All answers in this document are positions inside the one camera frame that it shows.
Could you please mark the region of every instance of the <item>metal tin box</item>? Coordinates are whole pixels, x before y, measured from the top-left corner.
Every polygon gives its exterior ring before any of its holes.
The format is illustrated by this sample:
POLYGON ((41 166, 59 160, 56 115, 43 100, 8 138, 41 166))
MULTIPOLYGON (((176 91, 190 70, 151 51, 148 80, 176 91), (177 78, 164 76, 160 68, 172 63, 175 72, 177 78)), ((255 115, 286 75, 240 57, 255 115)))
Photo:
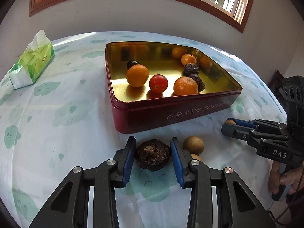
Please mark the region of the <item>metal tin box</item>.
POLYGON ((106 71, 116 129, 130 134, 204 116, 229 108, 240 95, 241 85, 203 52, 187 46, 158 42, 112 42, 106 47, 106 71), (172 50, 196 57, 199 77, 206 88, 196 95, 175 96, 173 85, 183 76, 180 59, 172 50), (131 87, 126 80, 127 62, 136 60, 149 70, 144 86, 131 87), (155 74, 168 79, 163 94, 150 91, 155 74))

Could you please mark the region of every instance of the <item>red tomato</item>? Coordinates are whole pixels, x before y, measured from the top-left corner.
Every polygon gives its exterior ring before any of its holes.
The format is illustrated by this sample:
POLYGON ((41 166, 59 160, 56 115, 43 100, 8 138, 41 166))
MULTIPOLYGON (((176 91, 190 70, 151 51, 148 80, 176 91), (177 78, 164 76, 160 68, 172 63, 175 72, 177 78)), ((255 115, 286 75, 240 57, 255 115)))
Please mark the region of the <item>red tomato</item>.
POLYGON ((161 74, 154 75, 149 81, 149 87, 153 92, 162 93, 168 88, 168 80, 161 74))

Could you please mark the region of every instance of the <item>tablecloth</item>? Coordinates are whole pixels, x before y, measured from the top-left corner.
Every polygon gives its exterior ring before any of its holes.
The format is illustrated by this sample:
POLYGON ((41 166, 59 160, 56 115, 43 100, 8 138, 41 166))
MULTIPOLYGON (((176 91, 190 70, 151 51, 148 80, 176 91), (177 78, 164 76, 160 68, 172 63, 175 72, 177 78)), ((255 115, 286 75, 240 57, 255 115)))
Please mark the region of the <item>tablecloth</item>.
MULTIPOLYGON (((233 105, 207 116, 133 134, 137 144, 159 139, 169 144, 197 135, 209 167, 232 167, 268 209, 271 161, 244 141, 227 138, 228 117, 285 122, 286 114, 265 83, 238 57, 193 40, 143 32, 95 32, 53 41, 55 58, 38 81, 14 90, 8 74, 0 82, 0 197, 22 228, 74 166, 97 167, 125 146, 129 135, 115 130, 105 71, 109 42, 155 41, 195 47, 225 68, 243 87, 233 105)), ((92 226, 90 191, 88 227, 92 226)), ((181 189, 172 161, 149 172, 136 163, 125 189, 116 189, 121 228, 186 227, 190 189, 181 189)), ((213 209, 216 197, 213 196, 213 209)), ((217 214, 213 217, 217 227, 217 214)))

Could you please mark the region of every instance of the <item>wall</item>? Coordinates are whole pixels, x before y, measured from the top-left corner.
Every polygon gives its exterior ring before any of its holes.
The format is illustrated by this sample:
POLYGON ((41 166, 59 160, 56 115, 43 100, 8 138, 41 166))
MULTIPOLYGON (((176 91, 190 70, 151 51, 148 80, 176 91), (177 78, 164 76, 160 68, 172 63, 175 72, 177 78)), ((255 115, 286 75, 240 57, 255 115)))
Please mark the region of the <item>wall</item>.
POLYGON ((298 46, 284 77, 287 78, 295 75, 304 76, 304 21, 300 29, 298 46))
POLYGON ((290 0, 254 0, 241 34, 218 18, 173 0, 69 0, 28 17, 16 0, 0 25, 0 79, 39 29, 50 40, 96 31, 155 32, 204 42, 235 54, 265 82, 285 74, 302 19, 290 0))

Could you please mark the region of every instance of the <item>metal screw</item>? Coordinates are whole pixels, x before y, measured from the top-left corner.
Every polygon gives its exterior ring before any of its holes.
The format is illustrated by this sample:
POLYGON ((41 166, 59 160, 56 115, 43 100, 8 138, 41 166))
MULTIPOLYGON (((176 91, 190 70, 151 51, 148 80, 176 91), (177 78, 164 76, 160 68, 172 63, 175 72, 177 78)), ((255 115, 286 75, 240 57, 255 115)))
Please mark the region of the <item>metal screw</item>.
POLYGON ((115 159, 109 159, 109 160, 107 161, 107 164, 108 164, 108 165, 114 165, 114 164, 116 164, 116 161, 115 161, 115 159))
POLYGON ((230 167, 226 167, 225 172, 228 173, 228 174, 231 174, 233 172, 233 170, 230 167))
POLYGON ((198 161, 198 160, 196 160, 196 159, 192 159, 191 161, 190 161, 190 164, 192 164, 192 165, 198 165, 200 162, 198 161))
POLYGON ((73 172, 74 172, 74 173, 78 173, 78 172, 80 172, 80 171, 81 171, 80 166, 76 166, 76 167, 73 168, 73 172))

